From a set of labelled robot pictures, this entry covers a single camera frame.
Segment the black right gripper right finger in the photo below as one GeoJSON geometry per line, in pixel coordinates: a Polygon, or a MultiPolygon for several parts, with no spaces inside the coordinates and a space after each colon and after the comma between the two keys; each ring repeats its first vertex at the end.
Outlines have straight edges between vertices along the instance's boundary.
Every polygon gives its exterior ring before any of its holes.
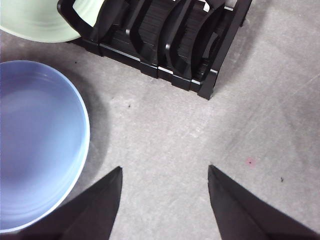
{"type": "Polygon", "coordinates": [[[214,165],[210,205],[223,240],[318,240],[319,233],[267,204],[214,165]]]}

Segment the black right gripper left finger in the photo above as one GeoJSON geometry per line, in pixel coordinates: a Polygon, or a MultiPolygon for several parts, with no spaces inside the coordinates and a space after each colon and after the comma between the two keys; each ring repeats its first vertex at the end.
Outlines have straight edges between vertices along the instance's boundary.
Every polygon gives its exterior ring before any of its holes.
{"type": "Polygon", "coordinates": [[[123,169],[118,166],[48,216],[21,231],[19,240],[108,240],[120,205],[123,169]]]}

